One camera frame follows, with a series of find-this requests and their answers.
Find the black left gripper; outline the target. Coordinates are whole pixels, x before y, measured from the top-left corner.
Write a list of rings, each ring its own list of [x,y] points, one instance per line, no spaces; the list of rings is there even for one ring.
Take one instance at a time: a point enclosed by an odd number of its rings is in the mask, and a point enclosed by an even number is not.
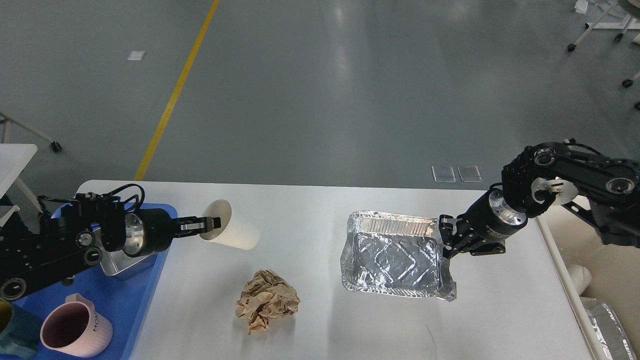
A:
[[[221,227],[222,219],[218,216],[174,219],[162,208],[137,210],[125,215],[122,251],[131,258],[153,255],[166,251],[176,236],[178,239],[199,236]]]

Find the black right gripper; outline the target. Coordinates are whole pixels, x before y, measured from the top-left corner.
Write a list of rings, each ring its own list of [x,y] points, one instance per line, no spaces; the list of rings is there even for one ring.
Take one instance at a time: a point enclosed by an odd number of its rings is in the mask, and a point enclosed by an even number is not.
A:
[[[438,230],[443,243],[442,256],[470,253],[473,256],[503,255],[506,240],[523,229],[528,218],[510,207],[502,189],[489,189],[477,199],[462,218],[442,214]]]

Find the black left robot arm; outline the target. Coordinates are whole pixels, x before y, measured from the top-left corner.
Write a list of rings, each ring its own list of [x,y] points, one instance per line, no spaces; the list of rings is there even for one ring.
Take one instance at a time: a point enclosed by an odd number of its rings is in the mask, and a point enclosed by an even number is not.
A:
[[[143,208],[144,188],[128,183],[70,199],[38,196],[39,233],[1,230],[1,300],[13,302],[100,263],[105,253],[139,258],[166,251],[174,239],[222,227],[219,216],[172,217]]]

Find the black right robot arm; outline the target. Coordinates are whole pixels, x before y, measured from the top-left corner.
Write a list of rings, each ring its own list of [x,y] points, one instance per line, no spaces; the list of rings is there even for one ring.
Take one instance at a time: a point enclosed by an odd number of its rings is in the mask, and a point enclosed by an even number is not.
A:
[[[526,146],[466,212],[438,218],[442,256],[500,255],[528,219],[560,206],[604,245],[639,246],[639,162],[603,155],[574,139]]]

